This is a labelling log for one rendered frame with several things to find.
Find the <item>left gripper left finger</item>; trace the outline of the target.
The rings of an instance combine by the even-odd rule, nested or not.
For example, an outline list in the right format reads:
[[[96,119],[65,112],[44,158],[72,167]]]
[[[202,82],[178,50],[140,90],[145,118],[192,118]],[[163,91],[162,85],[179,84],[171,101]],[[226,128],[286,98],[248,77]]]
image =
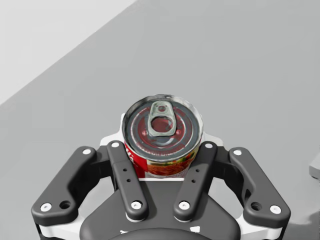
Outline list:
[[[100,179],[111,177],[127,215],[143,220],[148,202],[119,129],[105,136],[98,149],[78,147],[31,207],[34,221],[74,221],[88,193]]]

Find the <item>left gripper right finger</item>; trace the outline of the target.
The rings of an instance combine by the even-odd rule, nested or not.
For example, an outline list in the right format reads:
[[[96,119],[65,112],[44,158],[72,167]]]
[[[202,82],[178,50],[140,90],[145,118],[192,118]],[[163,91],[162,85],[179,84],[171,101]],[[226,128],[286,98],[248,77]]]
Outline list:
[[[244,147],[227,150],[220,138],[207,133],[174,203],[177,219],[188,221],[195,216],[214,178],[222,179],[236,195],[247,223],[265,228],[287,226],[291,210],[250,151]]]

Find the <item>red and white can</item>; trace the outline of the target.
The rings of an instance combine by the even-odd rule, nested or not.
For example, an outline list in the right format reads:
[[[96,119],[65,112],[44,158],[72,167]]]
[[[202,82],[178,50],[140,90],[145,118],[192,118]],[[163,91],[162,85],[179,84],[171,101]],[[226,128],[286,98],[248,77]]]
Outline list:
[[[183,178],[199,151],[204,124],[185,99],[156,94],[125,112],[121,133],[139,178]]]

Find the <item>grey stand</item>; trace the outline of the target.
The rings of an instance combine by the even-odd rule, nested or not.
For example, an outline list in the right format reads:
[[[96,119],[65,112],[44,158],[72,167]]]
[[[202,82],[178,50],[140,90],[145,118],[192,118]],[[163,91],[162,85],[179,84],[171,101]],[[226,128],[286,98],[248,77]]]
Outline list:
[[[320,180],[320,152],[309,164],[309,175],[317,180]]]

